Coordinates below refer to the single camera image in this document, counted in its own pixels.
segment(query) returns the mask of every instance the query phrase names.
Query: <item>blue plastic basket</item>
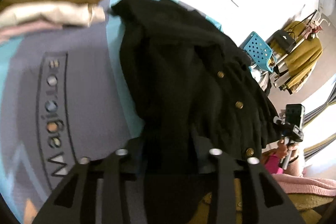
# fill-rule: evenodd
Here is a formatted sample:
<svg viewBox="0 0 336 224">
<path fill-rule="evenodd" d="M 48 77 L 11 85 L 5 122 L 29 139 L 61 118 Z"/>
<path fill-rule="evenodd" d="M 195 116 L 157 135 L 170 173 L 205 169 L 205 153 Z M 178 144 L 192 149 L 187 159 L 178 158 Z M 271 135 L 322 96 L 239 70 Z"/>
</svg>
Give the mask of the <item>blue plastic basket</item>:
<svg viewBox="0 0 336 224">
<path fill-rule="evenodd" d="M 248 53 L 249 56 L 253 59 L 253 61 L 263 70 L 268 70 L 273 72 L 273 68 L 268 66 L 268 60 L 270 60 L 273 51 L 266 44 L 264 40 L 257 35 L 256 32 L 251 32 L 248 38 L 245 40 L 244 50 Z"/>
</svg>

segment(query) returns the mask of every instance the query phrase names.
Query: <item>hanger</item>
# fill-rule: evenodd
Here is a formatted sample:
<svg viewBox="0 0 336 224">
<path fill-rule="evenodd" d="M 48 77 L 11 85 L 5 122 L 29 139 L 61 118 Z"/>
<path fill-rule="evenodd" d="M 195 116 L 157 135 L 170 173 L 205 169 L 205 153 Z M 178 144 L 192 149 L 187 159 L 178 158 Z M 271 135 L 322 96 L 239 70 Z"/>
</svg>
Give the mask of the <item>hanger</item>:
<svg viewBox="0 0 336 224">
<path fill-rule="evenodd" d="M 320 13 L 319 11 L 317 11 L 317 10 L 316 10 L 316 13 L 315 13 L 314 17 L 316 16 L 317 13 L 319 13 L 319 19 L 317 19 L 317 20 L 313 20 L 313 21 L 315 21 L 315 22 L 318 22 L 318 21 L 320 21 L 320 19 L 321 19 L 321 13 Z"/>
<path fill-rule="evenodd" d="M 316 21 L 316 25 L 320 26 L 323 21 L 325 21 L 328 24 L 328 26 L 330 26 L 330 22 L 328 22 L 328 20 L 326 20 L 325 18 L 322 18 L 320 22 Z"/>
</svg>

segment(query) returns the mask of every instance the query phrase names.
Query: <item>black metal bracket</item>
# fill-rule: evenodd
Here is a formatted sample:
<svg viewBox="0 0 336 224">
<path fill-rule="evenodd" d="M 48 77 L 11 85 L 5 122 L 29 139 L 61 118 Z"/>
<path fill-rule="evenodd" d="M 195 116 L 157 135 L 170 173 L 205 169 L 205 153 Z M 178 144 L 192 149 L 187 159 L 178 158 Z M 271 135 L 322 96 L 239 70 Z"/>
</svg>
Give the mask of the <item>black metal bracket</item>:
<svg viewBox="0 0 336 224">
<path fill-rule="evenodd" d="M 212 192 L 212 203 L 208 223 L 236 223 L 236 192 L 234 179 L 240 178 L 242 188 L 243 224 L 282 224 L 279 216 L 286 212 L 290 216 L 287 224 L 304 224 L 295 206 L 283 192 L 278 183 L 260 164 L 257 158 L 248 162 L 235 160 L 210 140 L 192 136 L 198 159 L 200 174 L 218 176 L 218 187 Z M 128 141 L 124 149 L 119 149 L 103 160 L 76 164 L 69 174 L 59 183 L 46 203 L 37 214 L 33 224 L 83 224 L 89 223 L 83 217 L 87 177 L 103 178 L 101 223 L 129 224 L 126 200 L 121 188 L 124 175 L 133 179 L 142 169 L 143 141 L 135 138 Z M 73 191 L 71 198 L 62 199 L 64 192 Z"/>
</svg>

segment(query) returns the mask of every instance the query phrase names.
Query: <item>pink shirt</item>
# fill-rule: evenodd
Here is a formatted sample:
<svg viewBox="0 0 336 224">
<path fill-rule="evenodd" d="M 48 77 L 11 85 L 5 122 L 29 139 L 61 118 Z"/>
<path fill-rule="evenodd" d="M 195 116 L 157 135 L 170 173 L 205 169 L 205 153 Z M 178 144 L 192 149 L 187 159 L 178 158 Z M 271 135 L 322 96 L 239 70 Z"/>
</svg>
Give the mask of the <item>pink shirt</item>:
<svg viewBox="0 0 336 224">
<path fill-rule="evenodd" d="M 271 174 L 282 174 L 284 170 L 278 166 L 279 162 L 280 159 L 276 155 L 271 155 L 264 166 Z"/>
</svg>

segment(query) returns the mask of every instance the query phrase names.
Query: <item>pink sweater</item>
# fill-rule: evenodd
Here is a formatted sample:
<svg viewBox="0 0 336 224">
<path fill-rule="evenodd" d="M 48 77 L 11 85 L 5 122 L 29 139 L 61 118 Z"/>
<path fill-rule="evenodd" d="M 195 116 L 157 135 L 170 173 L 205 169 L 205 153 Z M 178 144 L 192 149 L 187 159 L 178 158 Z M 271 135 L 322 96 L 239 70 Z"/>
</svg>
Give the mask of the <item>pink sweater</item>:
<svg viewBox="0 0 336 224">
<path fill-rule="evenodd" d="M 298 160 L 289 164 L 287 170 L 278 167 L 279 158 L 271 155 L 265 168 L 272 174 L 285 193 L 336 196 L 336 181 L 332 179 L 304 178 L 299 172 Z"/>
</svg>

